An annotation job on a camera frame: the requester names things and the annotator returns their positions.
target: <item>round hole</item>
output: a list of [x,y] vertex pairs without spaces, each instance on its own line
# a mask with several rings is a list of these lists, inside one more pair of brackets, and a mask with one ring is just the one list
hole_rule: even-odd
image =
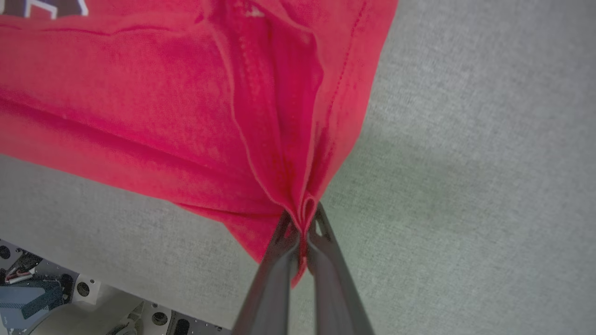
[[76,291],[79,292],[81,296],[86,297],[89,295],[89,285],[86,283],[79,283],[76,286]]
[[156,325],[165,325],[167,323],[167,316],[162,312],[154,313],[151,320]]
[[6,246],[1,246],[0,247],[0,257],[3,259],[9,259],[10,258],[10,249],[8,249]]

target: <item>red garment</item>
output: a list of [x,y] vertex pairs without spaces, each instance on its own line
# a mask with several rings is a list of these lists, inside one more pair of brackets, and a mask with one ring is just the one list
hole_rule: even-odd
[[396,5],[5,0],[0,152],[221,221],[260,260],[354,145]]

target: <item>gray tablecloth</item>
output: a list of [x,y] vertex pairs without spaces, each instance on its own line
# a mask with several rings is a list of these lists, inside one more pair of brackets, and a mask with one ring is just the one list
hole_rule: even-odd
[[[0,238],[232,326],[256,264],[222,225],[0,166]],[[377,334],[596,334],[596,2],[402,0],[323,202]]]

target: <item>gray table surface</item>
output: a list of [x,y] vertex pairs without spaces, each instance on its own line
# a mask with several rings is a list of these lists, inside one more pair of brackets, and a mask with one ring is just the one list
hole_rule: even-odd
[[[402,0],[323,202],[377,334],[596,333],[596,2]],[[0,238],[230,328],[216,222],[0,157]],[[291,334],[313,333],[313,281]]]

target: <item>red cloth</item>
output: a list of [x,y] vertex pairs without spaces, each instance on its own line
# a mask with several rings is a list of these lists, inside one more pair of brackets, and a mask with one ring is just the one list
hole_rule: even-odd
[[354,145],[396,5],[5,0],[0,153],[221,221],[260,260]]

